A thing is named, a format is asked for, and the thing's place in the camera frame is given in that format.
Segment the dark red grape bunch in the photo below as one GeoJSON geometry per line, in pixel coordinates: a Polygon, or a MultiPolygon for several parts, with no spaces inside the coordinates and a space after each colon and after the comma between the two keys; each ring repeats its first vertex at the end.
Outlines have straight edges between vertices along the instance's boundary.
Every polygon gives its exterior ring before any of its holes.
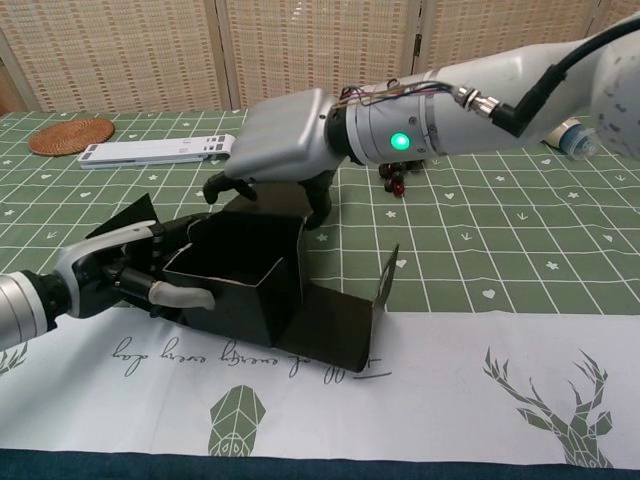
{"type": "Polygon", "coordinates": [[[422,161],[386,163],[378,167],[378,174],[383,180],[386,192],[402,197],[405,192],[405,176],[408,173],[419,173],[422,169],[422,161]]]}

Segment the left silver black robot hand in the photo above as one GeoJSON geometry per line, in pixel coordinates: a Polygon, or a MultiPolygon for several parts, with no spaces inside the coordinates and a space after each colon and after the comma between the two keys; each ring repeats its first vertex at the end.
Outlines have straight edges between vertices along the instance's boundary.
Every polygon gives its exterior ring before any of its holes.
{"type": "Polygon", "coordinates": [[[166,309],[213,310],[214,295],[161,278],[161,259],[178,248],[177,236],[189,224],[167,227],[154,220],[136,222],[64,248],[54,267],[64,282],[67,314],[89,318],[121,300],[133,300],[157,316],[166,309]]]}

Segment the white rectangular device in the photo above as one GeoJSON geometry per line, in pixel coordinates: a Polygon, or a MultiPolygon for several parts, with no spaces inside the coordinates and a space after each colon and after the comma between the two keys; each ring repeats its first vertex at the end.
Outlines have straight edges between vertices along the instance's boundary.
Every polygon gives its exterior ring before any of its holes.
{"type": "Polygon", "coordinates": [[[106,169],[201,162],[208,158],[228,158],[236,138],[230,134],[105,142],[91,144],[77,157],[83,169],[106,169]]]}

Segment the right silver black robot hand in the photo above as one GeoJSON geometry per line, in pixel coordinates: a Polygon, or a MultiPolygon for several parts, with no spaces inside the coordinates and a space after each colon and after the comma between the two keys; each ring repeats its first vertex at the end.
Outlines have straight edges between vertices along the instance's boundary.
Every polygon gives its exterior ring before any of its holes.
{"type": "Polygon", "coordinates": [[[257,201],[259,184],[290,182],[304,189],[311,208],[305,227],[320,227],[331,212],[335,172],[346,158],[332,144],[336,102],[325,90],[312,88],[250,107],[223,171],[202,187],[205,201],[212,205],[229,190],[257,201]]]}

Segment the black cardboard box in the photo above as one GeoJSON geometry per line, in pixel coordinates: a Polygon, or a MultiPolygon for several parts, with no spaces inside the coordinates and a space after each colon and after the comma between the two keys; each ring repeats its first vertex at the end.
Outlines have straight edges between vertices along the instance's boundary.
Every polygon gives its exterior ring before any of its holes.
{"type": "Polygon", "coordinates": [[[148,220],[153,233],[111,251],[111,270],[134,305],[195,330],[362,371],[394,279],[391,254],[378,291],[363,299],[311,282],[305,224],[312,208],[296,185],[262,185],[258,198],[238,196],[217,213],[163,224],[143,196],[94,230],[148,220]],[[154,307],[134,282],[152,276],[209,291],[215,306],[154,307]]]}

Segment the green checked tablecloth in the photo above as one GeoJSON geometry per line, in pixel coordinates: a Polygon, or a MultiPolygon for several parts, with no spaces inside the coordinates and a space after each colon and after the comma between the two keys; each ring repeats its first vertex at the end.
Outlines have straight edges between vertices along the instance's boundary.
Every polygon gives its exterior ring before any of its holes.
{"type": "Polygon", "coordinates": [[[344,165],[307,239],[372,298],[359,374],[132,308],[0,353],[0,449],[573,463],[640,470],[640,161],[543,144],[435,159],[401,198],[344,165]]]}

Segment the round woven rattan coaster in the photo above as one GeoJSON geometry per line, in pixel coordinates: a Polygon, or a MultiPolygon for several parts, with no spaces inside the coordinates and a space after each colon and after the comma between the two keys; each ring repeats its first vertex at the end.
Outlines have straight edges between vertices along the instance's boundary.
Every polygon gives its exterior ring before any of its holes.
{"type": "Polygon", "coordinates": [[[81,118],[64,121],[33,134],[29,150],[43,156],[65,156],[80,153],[92,144],[107,141],[115,132],[112,121],[104,118],[81,118]]]}

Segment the bamboo folding screen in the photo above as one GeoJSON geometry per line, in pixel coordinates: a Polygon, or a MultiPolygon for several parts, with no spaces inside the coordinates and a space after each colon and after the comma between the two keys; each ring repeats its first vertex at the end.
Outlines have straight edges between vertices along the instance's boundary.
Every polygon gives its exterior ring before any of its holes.
{"type": "Polygon", "coordinates": [[[0,111],[264,98],[585,38],[640,0],[0,0],[0,111]]]}

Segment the mayonnaise squeeze bottle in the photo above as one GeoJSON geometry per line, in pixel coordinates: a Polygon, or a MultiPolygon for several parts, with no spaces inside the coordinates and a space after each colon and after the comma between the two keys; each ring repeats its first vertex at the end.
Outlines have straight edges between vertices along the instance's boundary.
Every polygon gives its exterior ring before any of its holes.
{"type": "Polygon", "coordinates": [[[570,117],[556,127],[544,142],[574,160],[584,160],[597,153],[595,130],[570,117]]]}

